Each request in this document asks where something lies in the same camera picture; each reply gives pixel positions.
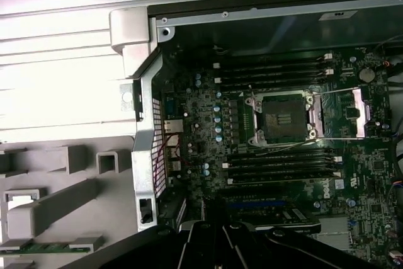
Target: motherboard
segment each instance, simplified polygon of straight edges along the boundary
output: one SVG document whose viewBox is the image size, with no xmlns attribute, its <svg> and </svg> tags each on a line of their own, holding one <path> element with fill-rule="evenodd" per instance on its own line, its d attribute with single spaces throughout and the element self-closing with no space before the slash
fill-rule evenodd
<svg viewBox="0 0 403 269">
<path fill-rule="evenodd" d="M 385 264 L 394 177 L 387 64 L 366 48 L 188 60 L 161 96 L 169 186 L 186 219 L 297 230 Z"/>
</svg>

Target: chip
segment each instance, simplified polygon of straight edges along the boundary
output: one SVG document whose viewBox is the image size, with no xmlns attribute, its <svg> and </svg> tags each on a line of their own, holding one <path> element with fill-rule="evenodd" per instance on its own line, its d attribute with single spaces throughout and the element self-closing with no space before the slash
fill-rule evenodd
<svg viewBox="0 0 403 269">
<path fill-rule="evenodd" d="M 385 168 L 385 166 L 383 166 L 382 161 L 374 161 L 373 168 L 374 168 L 374 170 L 383 170 Z"/>
<path fill-rule="evenodd" d="M 307 137 L 307 112 L 302 96 L 291 100 L 263 100 L 260 115 L 261 129 L 266 140 L 273 139 L 305 140 Z"/>
<path fill-rule="evenodd" d="M 380 204 L 372 204 L 371 205 L 371 212 L 373 214 L 380 214 L 382 212 L 382 207 Z"/>
</svg>

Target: screw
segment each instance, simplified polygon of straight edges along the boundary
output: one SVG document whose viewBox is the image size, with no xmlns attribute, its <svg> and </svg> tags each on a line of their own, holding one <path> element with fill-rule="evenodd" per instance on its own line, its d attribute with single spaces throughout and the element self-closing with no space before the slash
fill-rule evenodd
<svg viewBox="0 0 403 269">
<path fill-rule="evenodd" d="M 171 231 L 169 229 L 164 229 L 164 230 L 158 231 L 159 236 L 167 236 L 170 233 L 171 233 Z"/>
<path fill-rule="evenodd" d="M 274 230 L 273 235 L 278 236 L 280 238 L 282 236 L 285 236 L 285 233 L 284 233 L 284 231 L 281 231 L 281 230 Z"/>
<path fill-rule="evenodd" d="M 239 228 L 241 228 L 241 225 L 238 224 L 238 223 L 233 223 L 233 224 L 231 224 L 229 227 L 230 227 L 230 228 L 233 228 L 233 229 L 239 229 Z"/>
</svg>

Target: mesh grille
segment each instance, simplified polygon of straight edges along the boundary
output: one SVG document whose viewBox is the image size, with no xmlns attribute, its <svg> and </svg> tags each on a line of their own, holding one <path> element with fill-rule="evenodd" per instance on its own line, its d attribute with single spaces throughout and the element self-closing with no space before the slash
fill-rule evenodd
<svg viewBox="0 0 403 269">
<path fill-rule="evenodd" d="M 152 141 L 152 173 L 154 178 L 154 189 L 156 192 L 156 197 L 164 191 L 166 184 L 165 176 L 165 160 L 164 160 L 164 149 L 162 149 L 163 139 L 162 139 L 162 120 L 161 120 L 161 107 L 160 101 L 157 99 L 152 99 L 152 111 L 154 114 L 154 140 Z"/>
</svg>

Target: cpu socket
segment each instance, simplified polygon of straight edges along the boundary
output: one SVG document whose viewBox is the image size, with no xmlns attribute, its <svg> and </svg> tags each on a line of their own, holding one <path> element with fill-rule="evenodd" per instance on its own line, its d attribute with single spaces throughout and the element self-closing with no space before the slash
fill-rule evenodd
<svg viewBox="0 0 403 269">
<path fill-rule="evenodd" d="M 254 94 L 245 100 L 253 108 L 257 147 L 287 145 L 324 136 L 321 96 L 306 90 Z"/>
</svg>

